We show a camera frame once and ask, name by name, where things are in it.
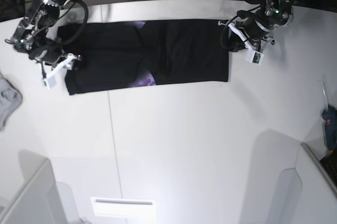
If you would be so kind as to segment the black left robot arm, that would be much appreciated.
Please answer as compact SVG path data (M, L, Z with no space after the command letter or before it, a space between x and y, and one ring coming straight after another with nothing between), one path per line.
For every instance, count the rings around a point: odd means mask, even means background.
M274 29L288 24L293 17L292 0L244 1L255 7L236 12L225 24L220 43L229 52L252 48L261 53L275 44Z

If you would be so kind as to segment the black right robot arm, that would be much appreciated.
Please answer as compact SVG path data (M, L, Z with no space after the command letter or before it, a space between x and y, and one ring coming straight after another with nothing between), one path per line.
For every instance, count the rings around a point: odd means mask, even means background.
M78 30L66 40L47 38L48 30L63 18L60 11L63 6L72 2L84 10L84 20ZM41 65L56 67L70 58L70 53L63 48L83 32L88 21L88 7L82 0L33 0L24 17L19 22L14 34L5 42L12 45L15 51L26 53L29 59Z

